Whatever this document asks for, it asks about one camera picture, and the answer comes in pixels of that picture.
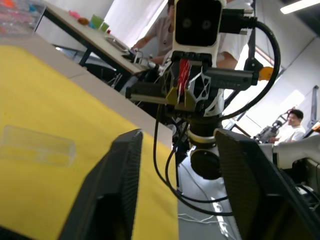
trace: white cable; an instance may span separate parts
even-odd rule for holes
[[[188,175],[190,176],[191,180],[193,181],[193,183],[200,189],[200,191],[205,195],[206,199],[209,201],[210,198],[208,197],[208,195],[206,194],[206,192],[202,189],[202,187],[197,183],[197,181],[194,179],[194,177],[192,176],[192,174],[189,172],[189,170],[187,169],[187,167],[180,163],[180,165],[184,168],[184,170],[188,173]],[[187,216],[191,219],[185,219],[185,218],[182,218],[181,216]],[[208,222],[205,222],[206,220],[209,220],[211,218],[213,218],[214,216],[210,216],[208,218],[205,218],[203,220],[198,220],[188,214],[185,214],[185,213],[182,213],[182,214],[178,214],[178,219],[182,219],[184,221],[187,221],[187,222],[195,222],[195,223],[199,223],[199,224],[209,224],[209,223],[223,223],[225,224],[226,226],[229,226],[228,223],[226,223],[225,221],[208,221]],[[227,230],[226,231],[227,235],[232,238],[233,240],[237,240],[233,235],[230,234],[230,232]]]

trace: camera lens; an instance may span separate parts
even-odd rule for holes
[[[202,23],[202,29],[203,30],[208,30],[211,27],[211,21],[209,20],[205,20]]]
[[[188,29],[191,27],[191,25],[192,25],[192,22],[191,22],[190,18],[186,18],[183,21],[183,28]]]

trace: yellow table surface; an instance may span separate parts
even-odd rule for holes
[[[71,167],[0,158],[0,226],[55,240],[87,173],[118,135],[137,127],[22,48],[0,45],[0,68],[0,131],[11,125],[75,141]],[[158,178],[152,152],[145,133],[132,239],[176,240],[177,200]],[[169,153],[158,143],[162,174]],[[170,176],[175,182],[174,166]]]

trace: pink object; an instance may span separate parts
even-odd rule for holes
[[[80,14],[77,13],[76,11],[69,11],[69,15],[77,20],[81,18]]]

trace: red component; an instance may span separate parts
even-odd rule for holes
[[[190,62],[188,59],[182,58],[179,63],[178,91],[181,96],[185,92],[186,83],[190,73]]]

